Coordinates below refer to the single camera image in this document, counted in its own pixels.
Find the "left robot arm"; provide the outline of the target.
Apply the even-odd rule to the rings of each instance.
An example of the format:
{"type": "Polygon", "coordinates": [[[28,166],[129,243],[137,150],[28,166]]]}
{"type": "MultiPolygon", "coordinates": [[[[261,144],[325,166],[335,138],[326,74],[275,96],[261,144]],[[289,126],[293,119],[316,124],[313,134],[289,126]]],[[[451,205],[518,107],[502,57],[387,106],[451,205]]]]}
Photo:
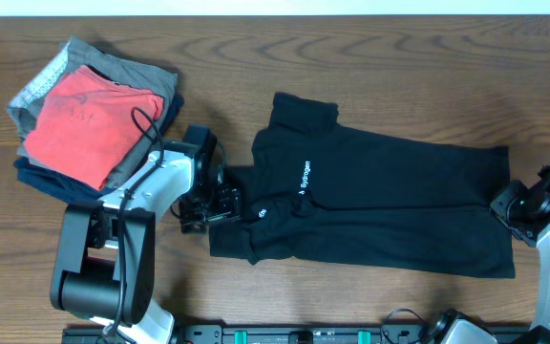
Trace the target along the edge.
{"type": "Polygon", "coordinates": [[[236,188],[211,159],[221,144],[170,141],[122,187],[64,213],[51,283],[54,308],[94,322],[64,343],[181,343],[172,313],[153,298],[156,226],[173,204],[183,229],[204,232],[239,214],[236,188]]]}

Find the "black polo shirt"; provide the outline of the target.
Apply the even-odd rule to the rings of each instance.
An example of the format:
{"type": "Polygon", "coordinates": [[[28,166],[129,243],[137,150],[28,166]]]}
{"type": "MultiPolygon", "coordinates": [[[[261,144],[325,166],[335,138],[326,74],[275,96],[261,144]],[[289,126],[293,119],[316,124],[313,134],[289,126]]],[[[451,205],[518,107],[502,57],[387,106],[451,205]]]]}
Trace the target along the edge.
{"type": "Polygon", "coordinates": [[[506,147],[394,138],[338,114],[334,103],[274,96],[252,165],[226,171],[242,215],[211,227],[212,256],[515,275],[511,236],[490,211],[510,179],[506,147]]]}

